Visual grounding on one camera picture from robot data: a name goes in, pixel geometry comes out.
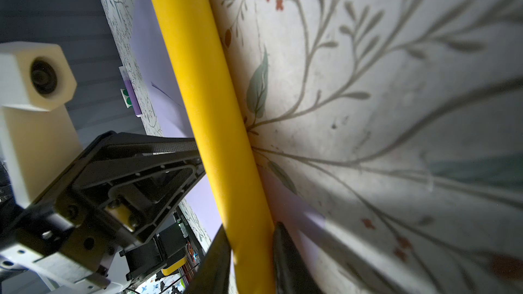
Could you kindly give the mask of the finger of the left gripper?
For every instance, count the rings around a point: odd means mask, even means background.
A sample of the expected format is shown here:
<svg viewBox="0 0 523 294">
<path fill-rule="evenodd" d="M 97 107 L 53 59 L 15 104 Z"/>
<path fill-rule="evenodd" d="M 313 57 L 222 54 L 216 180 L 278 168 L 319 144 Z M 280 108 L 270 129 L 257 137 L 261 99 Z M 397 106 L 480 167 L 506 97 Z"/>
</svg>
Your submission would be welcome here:
<svg viewBox="0 0 523 294">
<path fill-rule="evenodd" d="M 119 245 L 143 245 L 204 174 L 193 138 L 109 131 L 25 210 L 24 222 L 60 232 L 92 222 Z"/>
</svg>

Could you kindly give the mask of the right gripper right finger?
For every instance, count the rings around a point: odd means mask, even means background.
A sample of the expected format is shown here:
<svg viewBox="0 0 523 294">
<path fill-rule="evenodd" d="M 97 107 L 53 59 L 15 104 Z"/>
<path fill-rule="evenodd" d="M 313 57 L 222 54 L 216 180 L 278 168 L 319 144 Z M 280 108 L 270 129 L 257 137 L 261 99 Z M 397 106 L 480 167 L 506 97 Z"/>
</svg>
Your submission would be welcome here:
<svg viewBox="0 0 523 294">
<path fill-rule="evenodd" d="M 275 225 L 272 250 L 277 294 L 323 293 L 282 222 Z"/>
</svg>

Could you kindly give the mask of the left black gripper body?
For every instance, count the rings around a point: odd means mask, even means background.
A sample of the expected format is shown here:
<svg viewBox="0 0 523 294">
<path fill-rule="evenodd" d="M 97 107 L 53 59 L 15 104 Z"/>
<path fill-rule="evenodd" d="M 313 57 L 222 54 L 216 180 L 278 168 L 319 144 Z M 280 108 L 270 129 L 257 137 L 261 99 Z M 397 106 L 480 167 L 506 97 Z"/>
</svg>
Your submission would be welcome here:
<svg viewBox="0 0 523 294">
<path fill-rule="evenodd" d="M 78 293 L 117 293 L 110 266 L 126 246 L 126 228 L 104 210 L 1 204 L 1 280 L 30 270 Z"/>
</svg>

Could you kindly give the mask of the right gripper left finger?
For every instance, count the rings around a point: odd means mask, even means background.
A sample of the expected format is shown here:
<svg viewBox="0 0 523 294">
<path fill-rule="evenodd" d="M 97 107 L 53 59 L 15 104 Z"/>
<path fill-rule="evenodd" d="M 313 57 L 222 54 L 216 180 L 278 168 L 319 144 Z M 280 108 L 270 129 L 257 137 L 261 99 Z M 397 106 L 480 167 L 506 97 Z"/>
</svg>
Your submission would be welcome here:
<svg viewBox="0 0 523 294">
<path fill-rule="evenodd" d="M 184 293 L 227 294 L 230 285 L 232 249 L 223 225 L 219 228 L 204 261 Z"/>
</svg>

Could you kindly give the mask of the yellow rectangular paper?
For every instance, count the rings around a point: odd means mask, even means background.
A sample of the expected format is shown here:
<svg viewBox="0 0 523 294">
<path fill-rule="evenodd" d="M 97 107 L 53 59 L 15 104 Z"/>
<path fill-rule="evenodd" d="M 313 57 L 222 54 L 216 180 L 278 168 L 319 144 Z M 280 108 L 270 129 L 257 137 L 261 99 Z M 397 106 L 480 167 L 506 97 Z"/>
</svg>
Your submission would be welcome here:
<svg viewBox="0 0 523 294">
<path fill-rule="evenodd" d="M 209 0 L 151 0 L 226 235 L 240 293 L 274 293 L 274 224 Z"/>
</svg>

